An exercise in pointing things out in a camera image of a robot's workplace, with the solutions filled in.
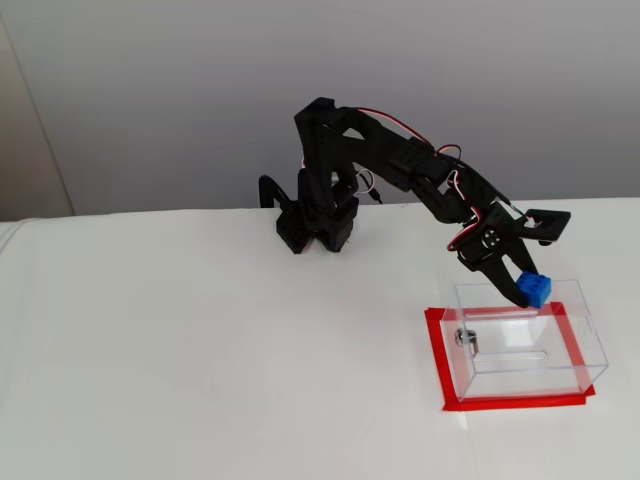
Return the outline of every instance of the gray wall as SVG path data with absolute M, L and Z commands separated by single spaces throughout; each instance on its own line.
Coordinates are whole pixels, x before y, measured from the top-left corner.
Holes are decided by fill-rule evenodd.
M 0 222 L 72 214 L 0 17 Z
M 78 213 L 294 193 L 316 96 L 395 114 L 515 198 L 635 196 L 640 2 L 0 0 Z M 387 201 L 411 199 L 391 188 Z

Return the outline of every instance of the white table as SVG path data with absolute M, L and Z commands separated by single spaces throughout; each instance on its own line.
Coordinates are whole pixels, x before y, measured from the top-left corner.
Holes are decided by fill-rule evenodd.
M 24 224 L 0 254 L 0 478 L 640 478 L 640 200 L 521 203 L 573 212 L 530 250 L 599 328 L 586 407 L 440 411 L 423 310 L 484 277 L 419 204 L 361 208 L 340 254 L 291 254 L 276 210 Z

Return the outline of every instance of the blue cube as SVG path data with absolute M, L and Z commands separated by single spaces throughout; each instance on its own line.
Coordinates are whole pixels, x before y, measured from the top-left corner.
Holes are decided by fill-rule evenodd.
M 551 279 L 544 275 L 522 272 L 516 285 L 529 299 L 529 305 L 535 308 L 542 308 L 551 296 Z

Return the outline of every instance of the transparent container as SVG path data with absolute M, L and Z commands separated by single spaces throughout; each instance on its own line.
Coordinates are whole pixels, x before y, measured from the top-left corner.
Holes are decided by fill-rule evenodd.
M 541 309 L 521 309 L 491 284 L 456 285 L 441 322 L 456 395 L 581 394 L 608 367 L 575 280 L 554 281 Z

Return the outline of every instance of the black robotic arm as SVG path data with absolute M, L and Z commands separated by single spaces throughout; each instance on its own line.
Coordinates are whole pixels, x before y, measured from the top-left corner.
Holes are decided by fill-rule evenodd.
M 260 204 L 270 208 L 278 201 L 282 214 L 277 231 L 291 250 L 301 253 L 311 238 L 318 238 L 328 250 L 340 251 L 358 211 L 357 163 L 400 190 L 415 193 L 438 221 L 462 224 L 448 250 L 456 251 L 471 271 L 484 273 L 514 304 L 529 306 L 502 257 L 510 257 L 522 271 L 537 273 L 522 239 L 549 245 L 560 237 L 571 214 L 529 210 L 514 219 L 499 201 L 511 205 L 509 200 L 473 168 L 436 151 L 417 132 L 409 129 L 414 136 L 407 140 L 368 113 L 380 112 L 336 108 L 334 100 L 316 99 L 295 116 L 305 167 L 298 173 L 298 200 L 291 201 L 270 177 L 260 178 Z M 362 138 L 345 135 L 350 130 Z M 334 172 L 337 182 L 332 181 Z

